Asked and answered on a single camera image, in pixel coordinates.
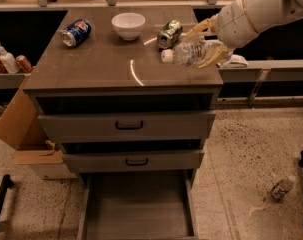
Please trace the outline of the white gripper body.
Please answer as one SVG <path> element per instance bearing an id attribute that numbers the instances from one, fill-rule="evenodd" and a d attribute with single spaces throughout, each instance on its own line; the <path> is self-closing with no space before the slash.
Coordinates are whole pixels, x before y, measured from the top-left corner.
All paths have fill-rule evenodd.
<path id="1" fill-rule="evenodd" d="M 248 20 L 244 0 L 236 0 L 224 6 L 216 15 L 214 31 L 227 47 L 242 48 L 258 36 Z"/>

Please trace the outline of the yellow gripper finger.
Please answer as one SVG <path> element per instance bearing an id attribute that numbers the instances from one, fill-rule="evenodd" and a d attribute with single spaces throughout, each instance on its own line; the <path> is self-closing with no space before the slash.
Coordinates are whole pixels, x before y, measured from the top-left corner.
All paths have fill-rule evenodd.
<path id="1" fill-rule="evenodd" d="M 194 39 L 197 39 L 199 37 L 205 37 L 205 36 L 213 36 L 216 34 L 216 31 L 214 29 L 214 25 L 216 22 L 216 16 L 212 16 L 210 18 L 207 18 L 200 23 L 198 23 L 196 26 L 194 26 L 192 29 L 190 29 L 188 32 L 185 33 L 183 36 L 183 41 L 191 41 Z"/>
<path id="2" fill-rule="evenodd" d="M 224 44 L 210 45 L 203 59 L 196 63 L 198 68 L 204 68 L 226 59 L 233 50 Z"/>

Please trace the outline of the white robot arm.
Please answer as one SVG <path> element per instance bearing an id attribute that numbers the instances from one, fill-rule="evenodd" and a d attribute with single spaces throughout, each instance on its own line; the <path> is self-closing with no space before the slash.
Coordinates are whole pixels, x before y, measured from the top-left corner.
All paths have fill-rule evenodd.
<path id="1" fill-rule="evenodd" d="M 218 42 L 210 45 L 205 57 L 196 63 L 198 68 L 204 68 L 225 59 L 262 32 L 300 19 L 303 19 L 303 0 L 235 0 L 189 30 L 184 41 L 206 32 L 217 36 Z"/>

